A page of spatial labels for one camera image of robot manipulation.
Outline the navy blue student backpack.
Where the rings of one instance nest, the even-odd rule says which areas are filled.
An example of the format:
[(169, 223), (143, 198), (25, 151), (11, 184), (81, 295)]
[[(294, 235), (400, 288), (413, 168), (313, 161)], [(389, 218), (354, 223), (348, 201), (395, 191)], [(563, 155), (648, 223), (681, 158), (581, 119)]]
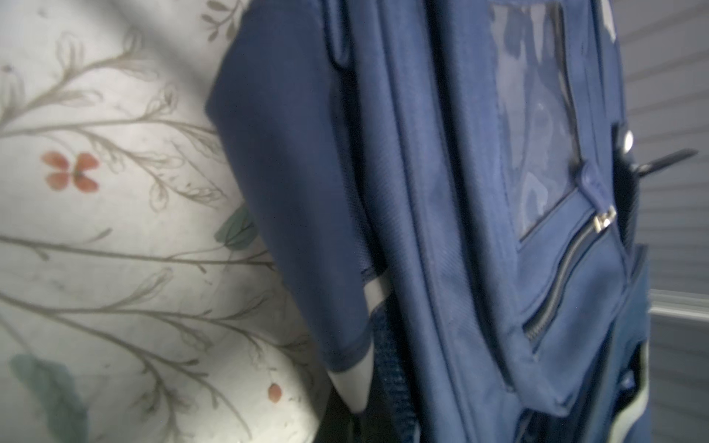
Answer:
[(332, 394), (319, 442), (648, 442), (607, 1), (253, 1), (206, 103)]

